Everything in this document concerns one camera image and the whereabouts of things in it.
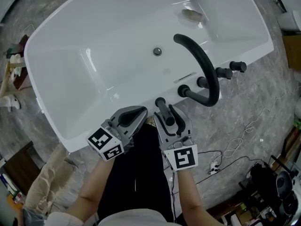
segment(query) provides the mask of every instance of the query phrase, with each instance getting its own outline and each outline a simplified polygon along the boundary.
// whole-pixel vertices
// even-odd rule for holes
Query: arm
[[[192,174],[188,170],[178,171],[180,204],[188,226],[222,226],[201,205],[201,199]]]
[[[23,209],[19,209],[17,213],[18,226],[24,226]]]
[[[110,161],[99,160],[88,180],[81,188],[77,200],[69,207],[66,213],[85,222],[97,212],[98,204],[102,198],[114,161],[115,159]]]

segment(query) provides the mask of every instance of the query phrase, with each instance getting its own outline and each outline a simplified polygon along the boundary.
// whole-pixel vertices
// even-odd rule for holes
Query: bathtub drain
[[[162,54],[162,49],[154,48],[152,52],[154,53],[154,56],[160,56]]]

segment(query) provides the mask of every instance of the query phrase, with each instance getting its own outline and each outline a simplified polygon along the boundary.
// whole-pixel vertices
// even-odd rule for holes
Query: box
[[[243,214],[238,216],[238,219],[241,223],[241,225],[244,225],[250,221],[252,221],[253,217],[250,211],[246,211]]]
[[[301,71],[301,35],[283,36],[288,67]]]

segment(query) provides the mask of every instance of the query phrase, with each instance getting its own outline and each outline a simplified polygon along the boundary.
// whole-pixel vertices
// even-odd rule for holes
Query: black faucet spout
[[[214,106],[220,96],[220,84],[218,82],[215,69],[207,54],[194,40],[185,35],[176,34],[174,36],[174,41],[178,44],[183,45],[195,57],[204,72],[209,89],[209,97],[204,97],[195,92],[192,92],[187,85],[181,85],[178,88],[179,96],[190,97],[191,99],[207,107]]]

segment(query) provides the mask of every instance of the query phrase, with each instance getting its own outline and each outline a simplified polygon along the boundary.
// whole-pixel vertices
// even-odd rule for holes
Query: black pants
[[[173,222],[157,129],[143,125],[134,143],[134,148],[115,159],[98,206],[99,219],[130,209],[151,209]]]

